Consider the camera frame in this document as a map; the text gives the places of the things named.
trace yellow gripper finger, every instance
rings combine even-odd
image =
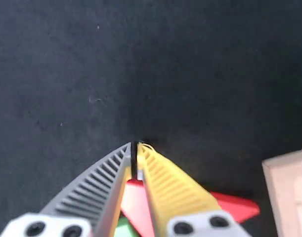
[[[166,225],[175,216],[221,209],[209,192],[150,145],[138,144],[137,168],[143,173],[157,237],[166,236]]]

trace wooden block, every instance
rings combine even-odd
[[[263,162],[279,237],[302,237],[302,150]]]

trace dark carpet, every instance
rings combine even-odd
[[[302,0],[0,0],[0,232],[144,138],[277,236],[261,161],[302,148]]]

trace screw hole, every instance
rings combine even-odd
[[[37,236],[37,235],[42,233],[44,228],[45,228],[44,222],[41,222],[41,221],[40,222],[34,222],[28,227],[28,229],[26,231],[26,235],[29,236],[29,237]]]
[[[70,226],[64,231],[63,237],[79,237],[82,234],[82,229],[79,226]]]
[[[186,222],[178,222],[174,225],[175,234],[187,235],[194,231],[192,226]]]
[[[229,226],[229,222],[221,216],[214,216],[210,218],[210,224],[213,227],[217,227],[217,228],[224,228]]]

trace green object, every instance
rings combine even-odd
[[[138,237],[134,228],[130,225],[126,217],[121,217],[118,221],[114,237]]]

